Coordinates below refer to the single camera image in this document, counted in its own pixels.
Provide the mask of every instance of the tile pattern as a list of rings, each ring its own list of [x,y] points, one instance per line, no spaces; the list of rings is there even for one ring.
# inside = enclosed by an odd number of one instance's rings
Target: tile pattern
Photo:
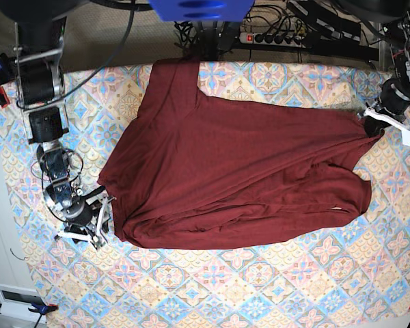
[[[106,69],[68,99],[71,132],[64,145],[85,159],[85,190],[137,115],[151,68]],[[69,74],[67,87],[86,74]],[[198,85],[232,100],[356,109],[387,78],[343,67],[219,62],[201,64]],[[14,86],[6,89],[14,101]],[[0,149],[32,279],[46,302],[59,304],[51,327],[332,328],[408,311],[410,148],[391,128],[355,168],[372,180],[365,215],[344,228],[233,250],[139,249],[112,232],[99,252],[54,242],[61,223],[46,211],[30,173],[34,147],[15,104],[0,108]]]

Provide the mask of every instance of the power strip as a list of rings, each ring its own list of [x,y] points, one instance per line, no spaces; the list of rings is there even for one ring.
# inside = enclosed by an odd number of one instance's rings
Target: power strip
[[[267,46],[292,46],[295,48],[305,48],[302,45],[302,37],[296,36],[292,39],[292,35],[283,36],[264,33],[248,33],[241,32],[239,36],[240,43],[244,44],[263,44]]]

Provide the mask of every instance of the red t-shirt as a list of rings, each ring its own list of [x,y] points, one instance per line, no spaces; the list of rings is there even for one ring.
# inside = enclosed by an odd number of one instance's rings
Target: red t-shirt
[[[366,212],[352,172],[378,138],[345,111],[208,97],[199,62],[152,68],[138,117],[99,184],[115,234],[145,248],[231,249],[345,226]]]

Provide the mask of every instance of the patterned tablecloth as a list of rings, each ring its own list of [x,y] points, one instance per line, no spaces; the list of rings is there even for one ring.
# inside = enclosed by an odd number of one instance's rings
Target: patterned tablecloth
[[[68,99],[63,138],[85,161],[85,190],[137,115],[152,66],[102,71]],[[68,87],[89,72],[66,75]],[[386,74],[316,65],[203,63],[209,96],[298,107],[356,109]],[[7,87],[12,101],[15,89]],[[369,211],[344,228],[233,250],[99,252],[53,240],[61,225],[42,200],[15,105],[0,108],[0,149],[16,228],[40,295],[59,304],[51,327],[342,327],[401,316],[410,305],[410,148],[390,128],[357,164],[372,180]]]

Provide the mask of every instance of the maroon shirt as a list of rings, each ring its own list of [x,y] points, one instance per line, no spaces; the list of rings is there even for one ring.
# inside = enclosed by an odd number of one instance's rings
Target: maroon shirt
[[[366,212],[352,172],[377,138],[345,111],[208,97],[199,63],[157,62],[99,176],[115,234],[145,248],[231,249],[345,226]]]

